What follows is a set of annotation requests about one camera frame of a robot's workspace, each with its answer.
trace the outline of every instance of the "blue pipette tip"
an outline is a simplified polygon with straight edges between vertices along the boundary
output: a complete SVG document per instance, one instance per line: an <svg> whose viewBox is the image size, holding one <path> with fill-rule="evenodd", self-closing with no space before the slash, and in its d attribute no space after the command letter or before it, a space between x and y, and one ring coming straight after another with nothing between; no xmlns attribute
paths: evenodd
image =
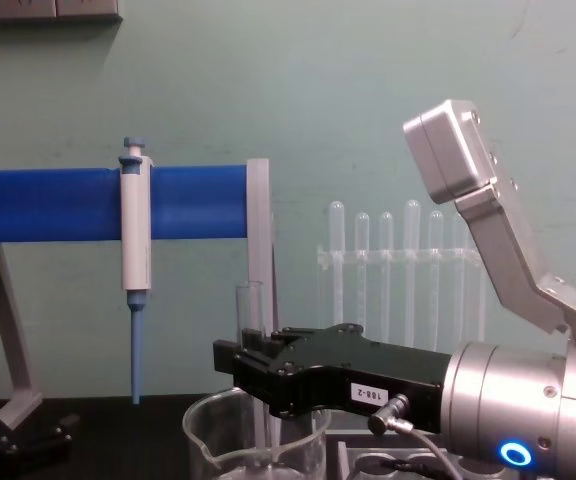
<svg viewBox="0 0 576 480"><path fill-rule="evenodd" d="M143 330L143 315L143 310L132 311L130 314L132 327L130 380L133 405L139 405L141 400L141 334Z"/></svg>

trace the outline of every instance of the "blue cylinder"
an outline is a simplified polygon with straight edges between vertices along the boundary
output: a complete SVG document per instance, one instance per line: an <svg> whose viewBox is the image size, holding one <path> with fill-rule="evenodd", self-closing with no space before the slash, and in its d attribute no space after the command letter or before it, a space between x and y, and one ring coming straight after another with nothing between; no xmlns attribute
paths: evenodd
<svg viewBox="0 0 576 480"><path fill-rule="evenodd" d="M245 238L246 167L155 167L153 239ZM119 170L0 171L0 243L121 239Z"/></svg>

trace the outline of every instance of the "test tube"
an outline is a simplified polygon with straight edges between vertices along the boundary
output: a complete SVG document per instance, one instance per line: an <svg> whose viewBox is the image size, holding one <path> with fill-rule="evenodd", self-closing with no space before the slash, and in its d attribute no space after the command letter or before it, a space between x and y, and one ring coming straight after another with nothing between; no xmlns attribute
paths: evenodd
<svg viewBox="0 0 576 480"><path fill-rule="evenodd" d="M379 217L379 250L381 251L381 341L390 340L390 261L394 249L395 224L390 212Z"/></svg>
<svg viewBox="0 0 576 480"><path fill-rule="evenodd" d="M435 210L428 218L428 248L430 250L430 342L433 351L437 351L439 338L439 268L441 249L444 241L444 216Z"/></svg>
<svg viewBox="0 0 576 480"><path fill-rule="evenodd" d="M415 269L419 250L421 206L417 200L406 202L404 209L404 251L406 253L405 346L415 344Z"/></svg>
<svg viewBox="0 0 576 480"><path fill-rule="evenodd" d="M328 209L330 256L333 275L333 323L344 321L344 253L346 251L346 219L344 204L332 202Z"/></svg>
<svg viewBox="0 0 576 480"><path fill-rule="evenodd" d="M455 347L464 336L464 301L466 296L466 258L465 246L467 227L461 215L455 213L452 219L452 244L455 251L455 302L453 305L453 329Z"/></svg>
<svg viewBox="0 0 576 480"><path fill-rule="evenodd" d="M370 250L370 217L358 213L355 217L355 251L357 254L357 323L366 330L367 261Z"/></svg>
<svg viewBox="0 0 576 480"><path fill-rule="evenodd" d="M246 330L257 330L262 332L264 337L269 336L264 328L263 322L263 284L261 282L246 282L235 287L235 299L237 305L237 339L242 347L246 347ZM253 399L253 422L255 434L255 446L257 448L267 448L271 446L272 417L268 408L261 400Z"/></svg>

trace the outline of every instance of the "glass beaker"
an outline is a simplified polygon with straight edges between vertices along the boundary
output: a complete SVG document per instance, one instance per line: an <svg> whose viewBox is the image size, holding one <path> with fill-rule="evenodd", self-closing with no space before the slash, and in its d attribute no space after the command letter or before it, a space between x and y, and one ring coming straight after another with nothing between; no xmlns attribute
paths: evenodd
<svg viewBox="0 0 576 480"><path fill-rule="evenodd" d="M255 435L254 400L233 388L186 411L191 480L323 480L330 413L278 420L278 441L262 447Z"/></svg>

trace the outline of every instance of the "robotic arm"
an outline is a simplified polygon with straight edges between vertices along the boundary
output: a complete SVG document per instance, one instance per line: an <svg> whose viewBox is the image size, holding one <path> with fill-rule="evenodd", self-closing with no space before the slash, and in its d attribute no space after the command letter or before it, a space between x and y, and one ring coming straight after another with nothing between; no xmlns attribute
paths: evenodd
<svg viewBox="0 0 576 480"><path fill-rule="evenodd" d="M454 201L467 222L502 305L548 333L569 330L567 357L477 342L450 357L344 324L215 342L215 368L277 416L343 409L370 416L376 434L403 418L452 453L576 479L576 289L548 269L472 103L448 100L404 134L431 198Z"/></svg>

